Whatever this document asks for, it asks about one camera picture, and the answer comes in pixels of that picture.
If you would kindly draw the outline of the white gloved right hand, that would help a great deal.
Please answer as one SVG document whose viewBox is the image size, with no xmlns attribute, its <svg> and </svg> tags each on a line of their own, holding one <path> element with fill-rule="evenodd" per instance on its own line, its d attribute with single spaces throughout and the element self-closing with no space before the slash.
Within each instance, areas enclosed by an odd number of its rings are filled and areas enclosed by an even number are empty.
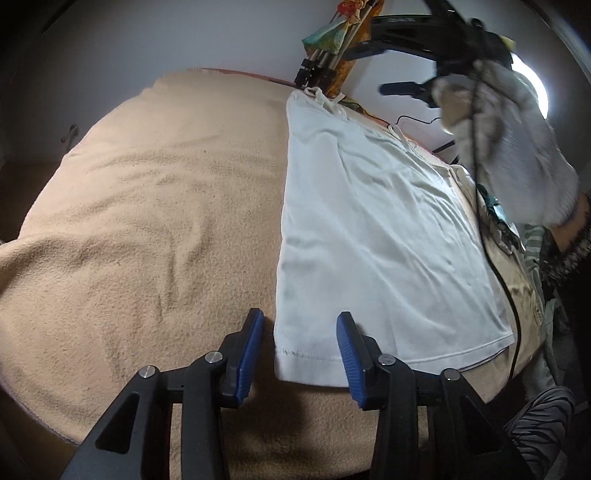
<svg viewBox="0 0 591 480">
<path fill-rule="evenodd" d="M 438 78 L 432 90 L 460 160 L 514 223 L 555 227 L 572 219 L 580 186 L 526 79 L 492 61 L 471 76 Z"/>
</svg>

